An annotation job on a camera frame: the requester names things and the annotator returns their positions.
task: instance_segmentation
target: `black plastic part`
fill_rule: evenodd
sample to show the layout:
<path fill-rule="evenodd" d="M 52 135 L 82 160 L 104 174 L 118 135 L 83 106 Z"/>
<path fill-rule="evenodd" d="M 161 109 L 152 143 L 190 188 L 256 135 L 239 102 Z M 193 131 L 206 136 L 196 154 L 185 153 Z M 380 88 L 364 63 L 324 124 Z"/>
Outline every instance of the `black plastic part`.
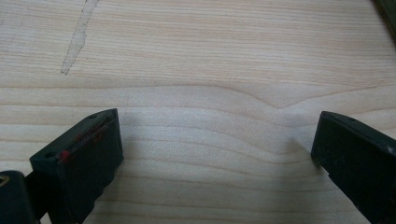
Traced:
<path fill-rule="evenodd" d="M 396 223 L 396 141 L 323 111 L 311 156 L 371 223 Z"/>
<path fill-rule="evenodd" d="M 36 223 L 24 176 L 18 171 L 0 172 L 0 223 Z"/>
<path fill-rule="evenodd" d="M 83 119 L 30 158 L 35 215 L 47 210 L 52 223 L 82 223 L 122 160 L 117 109 Z"/>

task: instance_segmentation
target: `wooden table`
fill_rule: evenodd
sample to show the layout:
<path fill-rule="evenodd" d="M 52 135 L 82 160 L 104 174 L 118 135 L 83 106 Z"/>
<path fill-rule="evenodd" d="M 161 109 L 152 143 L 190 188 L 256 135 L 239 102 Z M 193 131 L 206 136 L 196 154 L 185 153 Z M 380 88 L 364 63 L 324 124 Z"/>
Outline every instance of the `wooden table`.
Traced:
<path fill-rule="evenodd" d="M 86 223 L 368 223 L 309 151 L 322 110 L 396 137 L 395 52 L 369 0 L 2 0 L 0 170 L 116 107 Z"/>

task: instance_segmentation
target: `scratch on wood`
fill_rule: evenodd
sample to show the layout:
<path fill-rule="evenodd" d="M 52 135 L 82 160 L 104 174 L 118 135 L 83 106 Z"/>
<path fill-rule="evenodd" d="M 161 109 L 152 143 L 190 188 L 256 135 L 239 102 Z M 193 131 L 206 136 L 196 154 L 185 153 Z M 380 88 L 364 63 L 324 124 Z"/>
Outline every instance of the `scratch on wood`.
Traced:
<path fill-rule="evenodd" d="M 82 9 L 81 16 L 75 32 L 73 34 L 72 40 L 70 41 L 69 50 L 67 51 L 66 57 L 64 58 L 64 64 L 62 65 L 61 72 L 67 75 L 69 69 L 76 61 L 76 58 L 84 47 L 85 44 L 85 32 L 87 31 L 87 24 L 90 20 L 91 14 L 95 9 L 99 0 L 87 0 L 85 1 L 85 6 Z"/>

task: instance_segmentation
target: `wood grain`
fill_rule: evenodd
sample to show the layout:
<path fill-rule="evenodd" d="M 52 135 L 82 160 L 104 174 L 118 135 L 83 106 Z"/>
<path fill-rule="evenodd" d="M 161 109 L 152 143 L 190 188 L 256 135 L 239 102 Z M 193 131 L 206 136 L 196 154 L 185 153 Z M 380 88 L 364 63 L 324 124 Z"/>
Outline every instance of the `wood grain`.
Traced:
<path fill-rule="evenodd" d="M 126 160 L 87 223 L 368 223 L 309 151 L 322 110 L 396 138 L 371 1 L 102 0 L 65 76 L 84 4 L 0 1 L 0 170 L 116 107 Z"/>

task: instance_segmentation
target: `dark object at corner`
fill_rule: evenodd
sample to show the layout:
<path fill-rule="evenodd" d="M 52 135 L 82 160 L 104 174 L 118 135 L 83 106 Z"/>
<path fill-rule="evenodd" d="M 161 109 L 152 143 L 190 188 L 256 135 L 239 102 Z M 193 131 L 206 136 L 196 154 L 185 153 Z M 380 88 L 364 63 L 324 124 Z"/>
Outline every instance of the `dark object at corner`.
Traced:
<path fill-rule="evenodd" d="M 371 223 L 396 223 L 396 141 L 323 111 L 311 156 Z"/>
<path fill-rule="evenodd" d="M 374 0 L 374 2 L 390 33 L 393 35 L 393 41 L 396 42 L 396 1 Z"/>
<path fill-rule="evenodd" d="M 123 160 L 117 109 L 92 114 L 30 158 L 33 172 L 0 173 L 0 223 L 82 223 Z"/>

